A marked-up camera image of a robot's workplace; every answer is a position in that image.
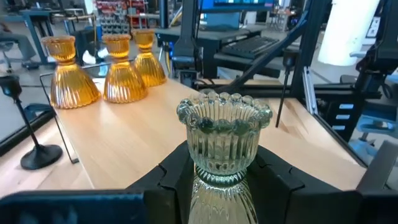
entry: wooden table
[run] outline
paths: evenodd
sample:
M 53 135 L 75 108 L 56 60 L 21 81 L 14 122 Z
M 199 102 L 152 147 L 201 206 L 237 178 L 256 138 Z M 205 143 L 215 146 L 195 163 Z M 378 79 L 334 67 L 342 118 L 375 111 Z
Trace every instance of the wooden table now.
M 123 189 L 148 173 L 186 140 L 185 126 L 176 115 L 180 100 L 195 94 L 173 80 L 149 89 L 130 104 L 103 100 L 74 110 L 57 110 L 81 164 L 96 189 Z M 287 100 L 282 125 L 274 127 L 278 99 L 260 145 L 293 166 L 341 189 L 354 189 L 365 169 L 328 135 L 296 100 Z

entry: gray floor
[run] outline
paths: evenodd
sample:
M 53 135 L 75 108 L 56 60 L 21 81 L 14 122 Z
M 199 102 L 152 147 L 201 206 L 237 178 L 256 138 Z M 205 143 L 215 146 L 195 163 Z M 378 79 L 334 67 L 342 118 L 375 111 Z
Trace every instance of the gray floor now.
M 76 29 L 82 29 L 86 24 L 81 22 L 76 25 Z M 10 24 L 9 27 L 14 33 L 18 34 L 25 34 L 30 37 L 28 29 L 25 27 L 24 24 L 13 23 Z M 56 24 L 53 26 L 53 32 L 55 35 L 64 35 L 66 34 L 63 26 L 61 24 Z M 275 37 L 278 39 L 284 38 L 285 34 L 281 34 L 280 32 L 275 32 L 271 30 L 264 31 L 263 35 L 267 35 L 269 37 Z M 320 42 L 322 41 L 322 35 L 318 40 L 317 50 L 315 51 L 315 55 L 313 57 L 313 62 L 311 69 L 313 71 L 313 82 L 315 84 L 321 83 L 338 83 L 340 79 L 340 75 L 347 74 L 347 75 L 358 75 L 357 71 L 355 70 L 354 66 L 352 67 L 337 67 L 332 65 L 325 65 L 323 63 L 318 62 L 317 57 L 319 53 L 319 46 Z M 159 49 L 155 46 L 154 52 L 156 56 L 159 54 Z M 130 55 L 133 57 L 137 54 L 137 49 L 134 44 L 131 44 L 131 51 Z M 11 58 L 20 58 L 21 53 L 16 45 L 14 45 L 13 49 L 7 53 L 7 55 Z M 34 58 L 36 61 L 39 61 L 39 57 L 36 56 Z M 39 70 L 34 71 L 26 71 L 21 68 L 21 65 L 18 63 L 13 63 L 12 67 L 15 71 L 15 74 L 20 77 L 20 82 L 22 85 L 22 94 L 21 100 L 24 106 L 31 104 L 31 103 L 47 103 L 46 97 L 44 95 L 43 89 L 40 86 L 39 75 L 42 73 L 51 72 L 51 69 L 41 67 Z M 2 65 L 0 70 L 5 71 L 5 66 Z M 224 78 L 234 78 L 236 75 L 240 75 L 240 71 L 230 70 L 227 68 L 219 68 L 219 73 Z M 269 79 L 267 77 L 263 77 L 260 75 L 256 75 L 255 78 L 258 79 Z M 279 80 L 282 82 L 284 79 L 284 74 L 281 72 L 281 76 Z M 49 79 L 45 80 L 46 84 L 49 85 Z M 2 94 L 0 94 L 0 140 L 5 138 L 6 136 L 13 133 L 16 129 L 20 128 L 23 125 L 22 119 L 19 115 L 19 112 L 16 106 L 13 104 L 12 100 Z M 362 135 L 357 131 L 354 132 L 353 138 L 358 138 Z M 379 147 L 382 142 L 386 139 L 398 143 L 398 141 L 394 138 L 389 136 L 377 135 L 377 134 L 370 134 L 369 139 L 376 139 L 376 147 Z M 393 178 L 391 182 L 397 182 L 398 178 Z

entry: ribbed glass vase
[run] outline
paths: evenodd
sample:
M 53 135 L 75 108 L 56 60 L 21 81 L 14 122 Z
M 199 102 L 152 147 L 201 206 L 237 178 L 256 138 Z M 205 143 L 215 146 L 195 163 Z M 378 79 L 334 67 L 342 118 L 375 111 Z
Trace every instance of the ribbed glass vase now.
M 130 103 L 147 96 L 141 74 L 129 62 L 130 35 L 104 35 L 103 40 L 113 63 L 105 78 L 104 99 L 112 103 Z
M 257 223 L 245 176 L 270 108 L 250 96 L 211 91 L 182 100 L 177 114 L 197 174 L 189 223 Z
M 90 76 L 75 63 L 75 37 L 44 37 L 42 43 L 57 60 L 50 93 L 50 103 L 53 107 L 77 108 L 89 105 L 101 97 Z
M 134 60 L 134 65 L 142 75 L 146 86 L 157 86 L 166 82 L 162 65 L 152 53 L 155 32 L 153 29 L 140 29 L 133 32 L 134 40 L 140 53 Z

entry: white paper roll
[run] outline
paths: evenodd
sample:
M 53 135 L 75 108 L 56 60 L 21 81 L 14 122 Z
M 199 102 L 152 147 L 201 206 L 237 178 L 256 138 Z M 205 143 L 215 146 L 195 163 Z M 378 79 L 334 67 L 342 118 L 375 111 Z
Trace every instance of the white paper roll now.
M 319 52 L 318 61 L 338 66 L 351 66 L 361 50 L 379 0 L 333 0 L 330 18 Z

